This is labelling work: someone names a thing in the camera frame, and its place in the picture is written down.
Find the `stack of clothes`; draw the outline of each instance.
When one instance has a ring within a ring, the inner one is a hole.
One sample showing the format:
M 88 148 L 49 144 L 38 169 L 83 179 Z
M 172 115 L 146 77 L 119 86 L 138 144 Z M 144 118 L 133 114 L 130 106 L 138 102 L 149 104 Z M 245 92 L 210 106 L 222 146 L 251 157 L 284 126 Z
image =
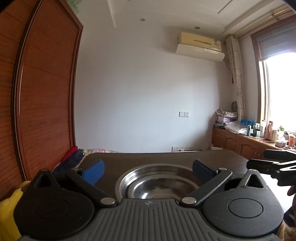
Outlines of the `stack of clothes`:
M 224 129 L 227 124 L 237 121 L 238 118 L 238 112 L 227 112 L 223 109 L 218 109 L 216 115 L 214 127 L 220 129 Z

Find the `black table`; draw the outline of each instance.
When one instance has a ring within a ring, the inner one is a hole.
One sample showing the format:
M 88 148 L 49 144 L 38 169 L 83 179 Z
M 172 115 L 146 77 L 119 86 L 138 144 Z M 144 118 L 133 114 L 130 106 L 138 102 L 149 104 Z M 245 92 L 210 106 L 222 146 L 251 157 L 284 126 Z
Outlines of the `black table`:
M 117 179 L 126 171 L 137 166 L 152 163 L 170 163 L 192 168 L 193 161 L 200 159 L 212 169 L 225 167 L 233 173 L 245 173 L 248 161 L 246 158 L 229 150 L 170 153 L 93 153 L 86 156 L 80 164 L 80 168 L 90 166 L 97 159 L 103 160 L 105 173 L 95 186 L 111 196 L 115 196 Z M 279 187 L 277 180 L 272 179 L 269 175 L 262 174 L 262 177 L 281 203 L 284 212 L 286 212 L 291 207 L 293 200 L 293 196 L 287 196 L 289 187 Z

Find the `hand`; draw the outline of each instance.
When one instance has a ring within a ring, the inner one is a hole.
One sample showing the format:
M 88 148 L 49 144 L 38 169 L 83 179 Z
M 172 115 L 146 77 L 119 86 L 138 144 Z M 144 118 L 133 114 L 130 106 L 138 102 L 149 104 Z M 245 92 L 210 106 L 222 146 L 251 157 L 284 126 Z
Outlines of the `hand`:
M 288 196 L 292 196 L 296 193 L 296 186 L 291 186 L 287 192 Z M 292 202 L 292 209 L 294 211 L 294 217 L 296 217 L 296 195 L 294 195 L 293 202 Z

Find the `black clamp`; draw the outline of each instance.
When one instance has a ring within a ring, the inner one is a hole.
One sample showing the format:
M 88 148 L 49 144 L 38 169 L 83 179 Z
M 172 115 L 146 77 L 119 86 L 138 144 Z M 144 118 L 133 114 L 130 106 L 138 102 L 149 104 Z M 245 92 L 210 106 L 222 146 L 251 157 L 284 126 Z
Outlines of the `black clamp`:
M 268 174 L 278 180 L 278 186 L 296 185 L 296 153 L 289 150 L 270 150 L 263 152 L 264 158 L 279 161 L 250 159 L 248 169 L 256 169 L 262 174 Z
M 196 159 L 192 165 L 193 174 L 200 180 L 201 186 L 180 200 L 185 207 L 198 207 L 214 193 L 224 189 L 224 184 L 231 178 L 232 171 L 220 168 L 214 171 Z

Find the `metal bowl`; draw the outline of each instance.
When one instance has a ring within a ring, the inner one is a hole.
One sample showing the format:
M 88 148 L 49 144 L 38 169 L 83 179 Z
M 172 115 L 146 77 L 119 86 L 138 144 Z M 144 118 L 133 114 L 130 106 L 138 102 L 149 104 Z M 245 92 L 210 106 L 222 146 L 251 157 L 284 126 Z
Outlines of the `metal bowl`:
M 149 164 L 125 172 L 115 186 L 116 198 L 174 198 L 179 201 L 199 188 L 192 170 L 172 164 Z

